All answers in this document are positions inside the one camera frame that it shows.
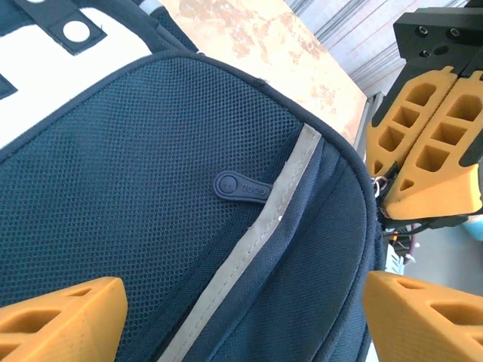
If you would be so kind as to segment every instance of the backpack strap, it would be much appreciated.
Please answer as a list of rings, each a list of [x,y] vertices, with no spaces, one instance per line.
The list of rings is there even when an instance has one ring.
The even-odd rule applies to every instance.
[[[72,55],[91,48],[106,33],[70,0],[14,0],[56,43]]]

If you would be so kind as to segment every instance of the metal grommet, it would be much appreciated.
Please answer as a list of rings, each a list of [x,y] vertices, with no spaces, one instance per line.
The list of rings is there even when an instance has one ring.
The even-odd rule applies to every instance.
[[[89,30],[89,27],[82,21],[73,20],[69,21],[63,26],[63,34],[70,41],[82,43],[83,41],[89,39],[89,36],[91,36],[91,31]]]

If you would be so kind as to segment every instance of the rubber zipper pull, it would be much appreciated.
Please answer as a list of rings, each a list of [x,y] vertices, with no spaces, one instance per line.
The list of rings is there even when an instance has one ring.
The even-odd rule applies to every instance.
[[[272,185],[233,171],[223,171],[214,180],[215,194],[227,201],[265,204],[271,191]]]

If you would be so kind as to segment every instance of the table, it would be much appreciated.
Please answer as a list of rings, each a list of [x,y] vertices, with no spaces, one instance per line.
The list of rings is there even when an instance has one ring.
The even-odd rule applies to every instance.
[[[161,0],[208,55],[267,81],[353,143],[366,97],[283,0]]]

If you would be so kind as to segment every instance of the backpack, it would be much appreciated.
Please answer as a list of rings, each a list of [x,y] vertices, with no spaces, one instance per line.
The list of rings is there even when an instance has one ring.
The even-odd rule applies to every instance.
[[[360,157],[156,14],[0,0],[0,307],[116,276],[118,361],[364,360]]]

